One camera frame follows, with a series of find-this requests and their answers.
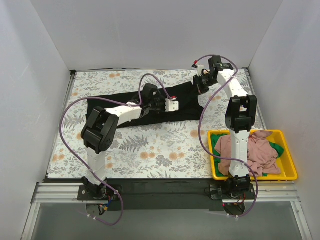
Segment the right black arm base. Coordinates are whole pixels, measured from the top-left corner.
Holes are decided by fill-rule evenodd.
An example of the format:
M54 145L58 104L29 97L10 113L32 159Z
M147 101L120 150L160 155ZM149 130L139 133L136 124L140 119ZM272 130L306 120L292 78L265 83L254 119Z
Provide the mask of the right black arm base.
M212 200L253 200L256 196L249 176L229 177L227 180L214 180L204 190Z

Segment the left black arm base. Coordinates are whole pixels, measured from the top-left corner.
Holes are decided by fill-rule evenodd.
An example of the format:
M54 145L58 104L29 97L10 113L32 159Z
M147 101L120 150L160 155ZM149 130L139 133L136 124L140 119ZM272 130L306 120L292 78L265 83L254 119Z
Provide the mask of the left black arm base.
M77 200L78 201L107 201L107 200L118 200L117 193L122 192L121 185L111 185L112 188L106 187L104 184L93 184L89 182L86 177L81 178L82 185L79 186Z

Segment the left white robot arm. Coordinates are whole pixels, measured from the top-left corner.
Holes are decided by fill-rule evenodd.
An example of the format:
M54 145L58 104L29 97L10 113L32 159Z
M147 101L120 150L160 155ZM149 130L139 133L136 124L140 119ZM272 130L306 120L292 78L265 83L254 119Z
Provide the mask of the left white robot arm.
M89 174L84 178L92 184L89 194L95 200L106 196L106 187L100 181L106 179L106 152L111 147L117 128L133 120L139 120L151 112L165 112L170 98L161 94L157 86L146 84L142 93L137 94L124 105L113 108L94 107L82 129L81 137L87 153Z

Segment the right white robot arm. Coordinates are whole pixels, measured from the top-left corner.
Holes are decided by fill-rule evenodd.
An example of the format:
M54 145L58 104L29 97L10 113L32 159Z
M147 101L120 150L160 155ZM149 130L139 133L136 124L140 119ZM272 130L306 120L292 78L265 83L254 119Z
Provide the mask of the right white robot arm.
M197 69L193 79L200 95L206 93L211 86L220 84L206 103L204 111L220 91L223 90L229 98L225 125L231 140L231 157L221 156L220 159L230 161L229 174L233 178L248 178L253 173L248 166L248 141L256 121L257 97L243 89L237 79L239 68L226 57L205 55L195 60L192 67Z

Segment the black t shirt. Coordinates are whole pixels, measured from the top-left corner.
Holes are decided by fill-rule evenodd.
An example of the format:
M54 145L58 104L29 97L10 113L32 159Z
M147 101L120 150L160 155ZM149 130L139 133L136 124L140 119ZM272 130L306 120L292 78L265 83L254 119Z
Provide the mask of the black t shirt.
M176 96L179 102L178 111L159 113L152 111L147 116L140 119L132 120L131 122L126 122L120 125L118 128L146 126L168 122L181 122L200 119L204 108L200 106L197 91L194 90L194 86L191 82L186 82L173 87L168 87L166 88L166 90L171 97ZM134 99L138 99L139 101L137 91L118 93L113 95L100 95L95 97L110 99L112 101L121 103L127 103ZM87 100L87 102L88 107L86 112L86 119L89 118L92 110L95 107L102 107L104 109L119 107L119 105L117 104L98 99L89 99Z

